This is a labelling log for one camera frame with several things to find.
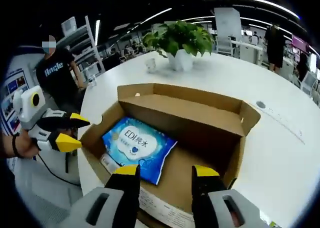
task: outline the display board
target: display board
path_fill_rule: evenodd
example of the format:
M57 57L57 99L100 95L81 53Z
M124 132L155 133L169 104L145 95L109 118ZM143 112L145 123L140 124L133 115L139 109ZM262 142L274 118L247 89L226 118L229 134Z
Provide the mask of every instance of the display board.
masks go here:
M20 131L21 125L18 115L14 111L13 99L17 90L29 89L25 72L22 68L9 72L1 87L1 128L9 136Z

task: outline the black cable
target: black cable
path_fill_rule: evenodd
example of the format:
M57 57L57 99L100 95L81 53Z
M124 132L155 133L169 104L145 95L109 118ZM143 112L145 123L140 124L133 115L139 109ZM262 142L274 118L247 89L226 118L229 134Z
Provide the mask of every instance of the black cable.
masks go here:
M65 180L65 179L62 179L62 178L60 178L59 176L53 174L52 171L51 171L51 170L49 169L49 167L47 166L47 164L45 163L44 159L42 159L42 157L40 156L40 154L38 154L38 156L39 156L40 159L42 160L42 162L43 162L44 166L47 168L47 170L48 170L54 177L58 178L58 179L61 180L61 181L67 182L67 183L69 183L69 184L71 184L71 185L74 185L74 186L77 186L77 187L81 187L79 184L72 183L72 182L70 182L70 181L67 181L67 180Z

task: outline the round white table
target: round white table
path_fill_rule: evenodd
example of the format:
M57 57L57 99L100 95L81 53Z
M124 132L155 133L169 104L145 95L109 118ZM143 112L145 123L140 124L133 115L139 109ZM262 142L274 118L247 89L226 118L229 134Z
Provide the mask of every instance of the round white table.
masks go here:
M157 73L146 72L145 61L150 58L155 58ZM99 122L101 114L117 100L117 86L138 83L195 88L252 104L261 119L246 138L233 189L281 227L291 226L320 178L320 109L289 81L255 64L207 53L194 60L190 72L175 72L156 52L131 59L100 75L97 85L86 90L81 115ZM257 101L266 108L258 109ZM87 129L79 129L78 136ZM103 187L81 150L78 167L84 195Z

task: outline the cardboard box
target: cardboard box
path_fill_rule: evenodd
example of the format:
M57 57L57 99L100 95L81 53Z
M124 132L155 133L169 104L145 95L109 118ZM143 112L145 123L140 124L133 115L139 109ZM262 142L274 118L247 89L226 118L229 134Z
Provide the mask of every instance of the cardboard box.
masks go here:
M123 116L133 117L178 141L167 156L159 184L141 186L162 201L191 214L192 165L219 172L229 187L241 166L245 137L260 114L242 100L203 90L167 84L119 86L118 102L82 136L83 152L106 183L110 174L99 159L106 152L102 136ZM138 215L149 227L166 227L146 212Z

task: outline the tissue pack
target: tissue pack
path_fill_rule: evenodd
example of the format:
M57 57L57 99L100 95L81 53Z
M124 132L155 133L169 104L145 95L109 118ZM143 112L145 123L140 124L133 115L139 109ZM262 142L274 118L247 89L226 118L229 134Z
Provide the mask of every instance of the tissue pack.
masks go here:
M103 137L106 152L120 166L140 165L141 178L157 185L166 156L177 143L134 118L122 118Z

